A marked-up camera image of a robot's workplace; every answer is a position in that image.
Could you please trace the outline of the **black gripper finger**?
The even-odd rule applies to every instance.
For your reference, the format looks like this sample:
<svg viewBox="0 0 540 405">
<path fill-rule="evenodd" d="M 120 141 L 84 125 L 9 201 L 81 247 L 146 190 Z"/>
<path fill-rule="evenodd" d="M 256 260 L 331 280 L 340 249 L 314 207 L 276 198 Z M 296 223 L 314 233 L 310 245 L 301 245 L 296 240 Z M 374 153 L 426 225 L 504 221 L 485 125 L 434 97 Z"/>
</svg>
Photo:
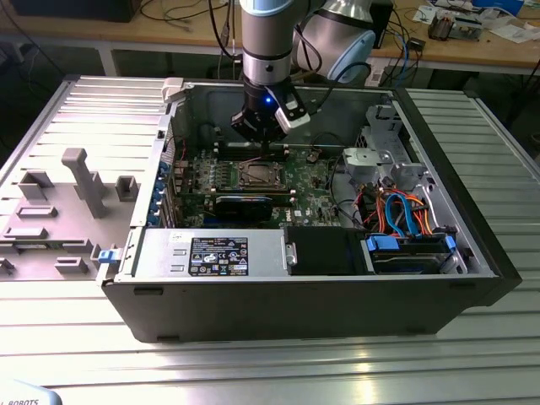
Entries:
<svg viewBox="0 0 540 405">
<path fill-rule="evenodd" d="M 231 117 L 231 127 L 246 141 L 256 145 L 261 154 L 267 152 L 266 127 L 257 113 L 242 110 Z"/>
<path fill-rule="evenodd" d="M 265 128 L 265 155 L 269 157 L 281 156 L 286 147 L 283 139 L 286 133 L 278 124 L 271 124 Z"/>
</svg>

